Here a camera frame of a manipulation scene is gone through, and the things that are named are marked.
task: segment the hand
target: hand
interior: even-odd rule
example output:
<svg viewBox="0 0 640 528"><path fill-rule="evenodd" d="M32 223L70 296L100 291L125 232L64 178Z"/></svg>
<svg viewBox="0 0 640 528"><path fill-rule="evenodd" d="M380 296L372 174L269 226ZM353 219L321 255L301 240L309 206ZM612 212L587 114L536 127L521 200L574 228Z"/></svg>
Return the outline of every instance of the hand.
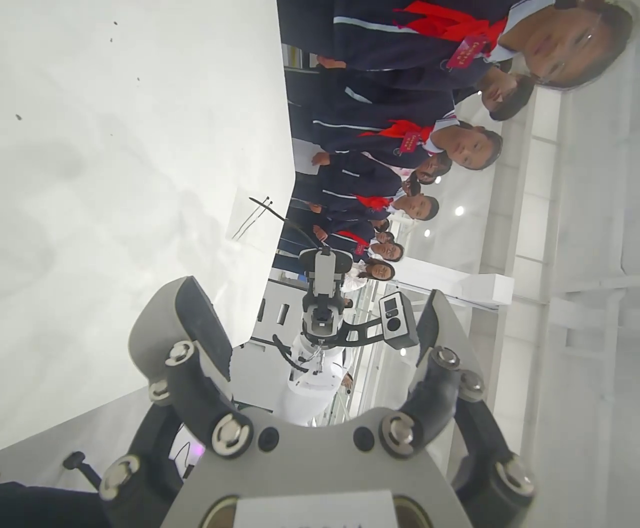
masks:
<svg viewBox="0 0 640 528"><path fill-rule="evenodd" d="M335 59L328 59L327 57L322 57L320 55L318 55L317 57L318 60L318 64L320 64L320 66L327 68L327 69L331 69L331 68L346 68L347 67L347 63L343 62L343 61L337 61Z"/></svg>
<svg viewBox="0 0 640 528"><path fill-rule="evenodd" d="M328 152L318 152L311 158L311 165L329 165L331 157Z"/></svg>
<svg viewBox="0 0 640 528"><path fill-rule="evenodd" d="M320 242L324 242L326 238L329 236L324 229L322 229L319 225L314 225L314 234L320 240Z"/></svg>
<svg viewBox="0 0 640 528"><path fill-rule="evenodd" d="M350 373L347 372L344 375L341 385L347 390L351 390L353 388L353 378L351 377Z"/></svg>

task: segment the dark hair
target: dark hair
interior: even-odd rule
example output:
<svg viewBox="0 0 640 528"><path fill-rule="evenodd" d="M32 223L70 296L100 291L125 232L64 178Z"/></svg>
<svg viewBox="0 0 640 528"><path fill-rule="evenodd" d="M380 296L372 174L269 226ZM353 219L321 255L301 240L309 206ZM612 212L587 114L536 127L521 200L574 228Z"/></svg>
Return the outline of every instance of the dark hair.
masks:
<svg viewBox="0 0 640 528"><path fill-rule="evenodd" d="M415 220L427 221L438 214L440 210L440 203L433 196L424 195L424 197L431 202L431 208L429 214L425 218L415 218Z"/></svg>
<svg viewBox="0 0 640 528"><path fill-rule="evenodd" d="M389 231L390 227L391 227L391 224L389 223L389 220L385 218L382 221L382 224L380 224L377 227L374 227L373 229L375 229L378 233L384 233L385 231Z"/></svg>
<svg viewBox="0 0 640 528"><path fill-rule="evenodd" d="M451 165L453 164L453 162L449 159L449 156L447 155L446 152L439 152L438 154L436 154L436 156L438 158L438 165L442 165L442 168L437 168L435 171L431 173L434 180L438 176L444 176L447 172L449 172L451 170Z"/></svg>
<svg viewBox="0 0 640 528"><path fill-rule="evenodd" d="M501 72L508 74L511 71L511 67L513 66L513 59L507 59L506 61L500 61L497 64L498 68L500 68Z"/></svg>
<svg viewBox="0 0 640 528"><path fill-rule="evenodd" d="M475 128L471 123L467 123L466 121L458 121L458 123L460 123L460 128L463 129L471 130L472 128ZM478 127L478 132L484 134L486 138L492 143L493 152L489 156L489 159L487 159L486 163L482 165L482 167L479 167L477 169L470 169L469 167L465 167L469 170L484 170L490 165L493 165L502 154L502 136L500 134L498 134L497 132L493 132L492 130L487 130L484 127Z"/></svg>
<svg viewBox="0 0 640 528"><path fill-rule="evenodd" d="M394 241L391 243L400 249L400 254L398 255L397 259L387 259L389 262L397 262L400 259L402 259L402 257L404 257L404 246L402 244L398 244L398 242L395 242L395 240L396 240L396 237L394 237Z"/></svg>
<svg viewBox="0 0 640 528"><path fill-rule="evenodd" d="M489 117L494 121L511 119L527 105L535 87L536 83L531 77L518 77L517 88L496 110L489 112Z"/></svg>
<svg viewBox="0 0 640 528"><path fill-rule="evenodd" d="M396 270L394 269L394 267L389 264L388 262L385 262L384 260L380 260L380 259L369 259L365 262L365 264L369 265L375 265L378 264L380 266L386 266L391 270L391 275L389 275L389 278L386 279L379 279L379 278L375 278L374 276L372 276L368 271L363 271L361 273L358 274L359 278L372 278L373 280L379 280L380 282L386 282L387 280L391 280L396 276Z"/></svg>
<svg viewBox="0 0 640 528"><path fill-rule="evenodd" d="M577 88L600 77L627 48L634 28L634 20L631 13L617 4L607 2L588 2L582 9L587 9L600 15L600 22L611 30L611 49L599 61L590 65L573 81L563 83L546 83L550 88Z"/></svg>
<svg viewBox="0 0 640 528"><path fill-rule="evenodd" d="M391 233L391 231L383 231L382 233L380 233L381 235L387 235L388 241L389 242L395 242L396 241L396 235L394 235L393 233Z"/></svg>
<svg viewBox="0 0 640 528"><path fill-rule="evenodd" d="M415 173L415 170L409 176L408 182L409 182L409 192L411 193L410 196L419 195L420 192L422 191L422 186L418 181L418 175Z"/></svg>

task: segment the student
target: student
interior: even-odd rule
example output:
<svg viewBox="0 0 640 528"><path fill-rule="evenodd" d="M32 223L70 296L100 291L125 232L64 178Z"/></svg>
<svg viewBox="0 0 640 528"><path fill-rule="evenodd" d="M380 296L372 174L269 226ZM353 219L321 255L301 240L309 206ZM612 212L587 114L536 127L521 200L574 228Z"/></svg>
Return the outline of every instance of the student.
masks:
<svg viewBox="0 0 640 528"><path fill-rule="evenodd" d="M273 257L273 267L282 271L290 271L297 275L302 275L305 272L297 257L289 257L287 255L275 255ZM394 267L384 260L361 260L353 263L351 271L345 276L344 285L340 289L343 293L355 291L362 288L367 283L367 279L373 278L387 281L393 279L395 274Z"/></svg>
<svg viewBox="0 0 640 528"><path fill-rule="evenodd" d="M437 211L434 198L406 196L399 176L384 164L357 152L322 154L317 175L296 173L292 194L316 213L334 220L382 220L403 210L429 220Z"/></svg>
<svg viewBox="0 0 640 528"><path fill-rule="evenodd" d="M391 70L372 73L387 86L434 89L429 77L454 62L453 73L459 75L469 67L482 72L484 61L522 54L541 82L575 88L599 77L625 50L633 19L617 4L556 9L553 3L379 0L372 6L369 0L278 0L278 14L285 44L318 53L325 67ZM478 48L485 43L470 63L457 60L465 39Z"/></svg>
<svg viewBox="0 0 640 528"><path fill-rule="evenodd" d="M340 287L340 291L348 293L359 290L367 284L369 279L387 282L395 275L394 267L388 262L378 259L354 262L349 272L344 276L344 283Z"/></svg>
<svg viewBox="0 0 640 528"><path fill-rule="evenodd" d="M363 152L367 157L373 158L372 155L368 152ZM429 156L423 163L418 165L416 169L405 169L401 167L395 167L393 165L389 165L384 163L387 167L389 167L393 172L395 172L402 181L408 180L412 175L415 174L417 180L423 185L430 185L438 176L442 177L447 172L451 170L452 162L447 156L446 152L438 152L433 156Z"/></svg>
<svg viewBox="0 0 640 528"><path fill-rule="evenodd" d="M411 169L443 151L471 170L500 156L498 134L461 126L451 92L391 90L347 72L288 70L285 79L292 136L327 152L368 152Z"/></svg>
<svg viewBox="0 0 640 528"><path fill-rule="evenodd" d="M494 121L506 121L524 108L536 83L530 77L508 74L499 68L491 68L476 86L453 91L455 104L481 93L482 103Z"/></svg>
<svg viewBox="0 0 640 528"><path fill-rule="evenodd" d="M417 196L422 191L422 186L418 181L418 178L409 178L402 182L401 189L407 196Z"/></svg>
<svg viewBox="0 0 640 528"><path fill-rule="evenodd" d="M391 228L391 222L386 218L384 220L369 220L369 222L371 222L373 229L375 229L377 233L384 233Z"/></svg>
<svg viewBox="0 0 640 528"><path fill-rule="evenodd" d="M396 236L391 233L391 231L384 231L382 233L376 233L376 240L385 244L387 242L395 242Z"/></svg>
<svg viewBox="0 0 640 528"><path fill-rule="evenodd" d="M280 234L278 249L297 255L313 248L311 241L318 240L335 250L351 253L354 262L364 258L379 258L397 262L404 255L404 248L394 241L379 241L371 222L337 221L303 209L289 208L287 219L296 224L307 236L285 224Z"/></svg>

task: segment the school uniform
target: school uniform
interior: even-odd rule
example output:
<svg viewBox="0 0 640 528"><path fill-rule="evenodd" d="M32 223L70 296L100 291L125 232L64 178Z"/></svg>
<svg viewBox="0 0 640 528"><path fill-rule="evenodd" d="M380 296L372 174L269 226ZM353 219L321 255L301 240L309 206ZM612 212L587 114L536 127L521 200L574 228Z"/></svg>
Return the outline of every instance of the school uniform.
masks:
<svg viewBox="0 0 640 528"><path fill-rule="evenodd" d="M331 51L326 56L357 70L404 70L448 61L469 32L487 34L488 45L495 47L515 3L517 0L278 0L278 13L282 39L288 40L285 44L312 53ZM288 16L293 10L295 16ZM435 17L444 23L431 24ZM486 23L468 29L468 21L474 19ZM304 42L293 42L296 35L291 24L303 33ZM327 45L331 38L327 33L333 34L333 49Z"/></svg>
<svg viewBox="0 0 640 528"><path fill-rule="evenodd" d="M381 220L388 216L385 209L401 188L400 176L389 167L350 152L332 155L330 164L320 166L317 175L296 173L292 197L322 205L322 214L329 218L352 211L362 220Z"/></svg>
<svg viewBox="0 0 640 528"><path fill-rule="evenodd" d="M285 79L292 136L327 152L368 152L383 163L416 168L441 152L431 133L458 124L451 92L396 90L323 68L316 74L288 70ZM411 134L415 141L407 144Z"/></svg>
<svg viewBox="0 0 640 528"><path fill-rule="evenodd" d="M278 0L282 41L309 52L316 52L313 47L322 42L323 49L317 53L344 61L347 68L368 72L387 86L450 90L475 84L486 73L487 63L513 57L515 53L497 45L501 34L554 2L333 0L333 12L331 3L332 0ZM440 13L434 8L447 11ZM286 14L293 10L298 12ZM332 15L331 27L328 18ZM469 17L472 23L467 25ZM295 31L304 33L305 38L296 39ZM483 35L483 41L474 35ZM462 63L464 50L460 44L465 38L474 50L481 50L474 54L474 60Z"/></svg>
<svg viewBox="0 0 640 528"><path fill-rule="evenodd" d="M297 224L302 231L312 236L314 241L317 237L313 233L313 226L320 226L328 237L324 244L334 250L351 253L354 262L368 258L368 250L372 242L376 243L375 229L368 220L332 220L316 214L312 211L289 211L287 218ZM280 235L278 249L292 254L299 254L304 249L316 247L299 231L291 226L285 226Z"/></svg>

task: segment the cable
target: cable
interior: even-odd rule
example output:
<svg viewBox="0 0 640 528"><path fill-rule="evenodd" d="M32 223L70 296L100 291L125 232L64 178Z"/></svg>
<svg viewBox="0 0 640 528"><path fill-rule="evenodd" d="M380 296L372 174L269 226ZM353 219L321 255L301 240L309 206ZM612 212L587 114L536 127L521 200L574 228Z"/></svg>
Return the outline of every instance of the cable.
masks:
<svg viewBox="0 0 640 528"><path fill-rule="evenodd" d="M300 229L300 226L298 226L295 222L292 222L291 220L289 220L288 218L284 218L284 216L279 215L277 212L275 212L272 208L270 208L268 205L265 205L262 202L259 202L258 200L256 200L255 198L253 198L252 196L249 196L249 200L251 200L252 202L255 202L256 204L258 204L260 207L264 207L267 211L269 211L273 216L275 216L276 218L280 218L285 224L290 225L292 228L296 229L297 231L300 231L304 237L311 242L312 246L315 246L316 248L320 249L322 248L321 245L318 244L318 242L316 242L315 240L313 240L307 233L305 233L304 231L302 231L302 229Z"/></svg>
<svg viewBox="0 0 640 528"><path fill-rule="evenodd" d="M288 346L286 346L286 345L285 345L285 344L280 340L280 338L278 338L278 336L277 336L277 335L273 334L273 338L272 338L272 339L273 339L273 344L274 344L274 345L276 346L276 348L278 349L278 352L280 352L280 355L281 355L282 357L284 357L284 358L285 358L285 361L286 361L289 365L291 365L291 366L292 366L294 369L296 369L297 371L304 372L305 374L306 374L307 372L309 372L309 369L306 369L306 368L301 367L300 365L298 365L298 364L294 363L294 362L289 358L289 356L287 356L287 354L286 354L286 352L285 352L285 349L286 349L286 348L289 348L289 347L288 347Z"/></svg>

